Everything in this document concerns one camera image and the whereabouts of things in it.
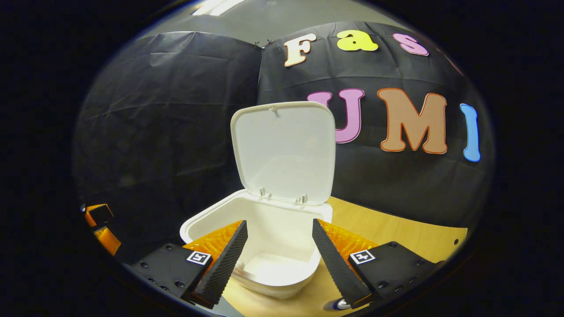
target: container lid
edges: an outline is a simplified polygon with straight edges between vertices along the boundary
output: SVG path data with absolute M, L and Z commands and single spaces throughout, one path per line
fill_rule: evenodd
M 231 118 L 243 186 L 252 194 L 299 204 L 326 202 L 335 170 L 335 120 L 317 102 L 258 105 Z

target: table surface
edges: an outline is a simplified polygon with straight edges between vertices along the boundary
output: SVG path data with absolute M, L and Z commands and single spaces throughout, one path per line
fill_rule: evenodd
M 404 219 L 352 204 L 334 197 L 328 203 L 333 207 L 336 226 L 354 232 L 379 245 L 397 241 L 431 262 L 446 260 L 464 242 L 467 228 L 442 227 Z M 229 279 L 223 297 L 245 317 L 307 317 L 343 316 L 355 310 L 325 311 L 329 301 L 341 298 L 323 259 L 311 282 L 296 296 L 276 300 L 251 290 Z

